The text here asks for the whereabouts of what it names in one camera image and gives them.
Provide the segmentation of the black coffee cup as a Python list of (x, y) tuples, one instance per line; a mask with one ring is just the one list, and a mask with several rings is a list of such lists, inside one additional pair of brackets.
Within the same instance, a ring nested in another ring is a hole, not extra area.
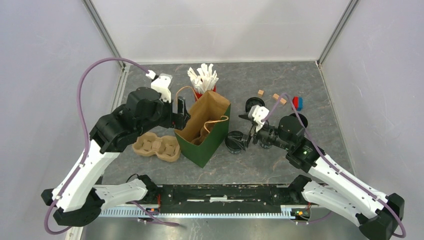
[(259, 142), (259, 145), (260, 145), (263, 149), (270, 149), (270, 148), (273, 146), (273, 144), (272, 144), (272, 143), (269, 143), (269, 142), (266, 142), (266, 141), (260, 141), (260, 142)]
[(242, 151), (241, 148), (229, 148), (228, 150), (231, 154), (234, 154), (234, 155), (239, 154)]
[(308, 127), (309, 122), (308, 122), (307, 118), (304, 115), (302, 115), (301, 113), (298, 113), (298, 114), (291, 113), (290, 116), (295, 117), (298, 120), (300, 120), (305, 128)]

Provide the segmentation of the green paper bag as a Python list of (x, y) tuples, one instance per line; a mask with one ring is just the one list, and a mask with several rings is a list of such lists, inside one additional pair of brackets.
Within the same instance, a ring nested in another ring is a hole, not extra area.
[(190, 119), (182, 130), (175, 130), (181, 153), (204, 168), (229, 132), (231, 103), (208, 90), (191, 106)]

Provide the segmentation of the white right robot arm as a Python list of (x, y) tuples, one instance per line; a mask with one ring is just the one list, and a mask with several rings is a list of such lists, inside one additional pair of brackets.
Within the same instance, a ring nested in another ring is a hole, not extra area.
[(262, 122), (261, 115), (240, 114), (251, 122), (249, 133), (239, 141), (246, 149), (250, 142), (275, 146), (286, 151), (285, 158), (297, 169), (324, 181), (328, 187), (299, 175), (291, 184), (289, 199), (295, 204), (304, 201), (327, 208), (357, 226), (369, 240), (404, 238), (402, 226), (405, 201), (396, 194), (379, 191), (356, 178), (337, 164), (320, 147), (305, 137), (306, 128), (295, 114), (284, 116), (278, 126)]

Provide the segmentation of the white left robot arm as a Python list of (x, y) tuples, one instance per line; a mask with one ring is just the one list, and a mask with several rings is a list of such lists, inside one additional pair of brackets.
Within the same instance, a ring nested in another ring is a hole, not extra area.
[(182, 130), (189, 119), (182, 96), (173, 112), (173, 103), (152, 88), (130, 92), (126, 103), (99, 118), (89, 133), (89, 148), (62, 183), (41, 193), (48, 215), (60, 226), (83, 227), (106, 209), (131, 201), (153, 203), (159, 190), (147, 175), (103, 189), (95, 184), (108, 165), (140, 136), (158, 126)]

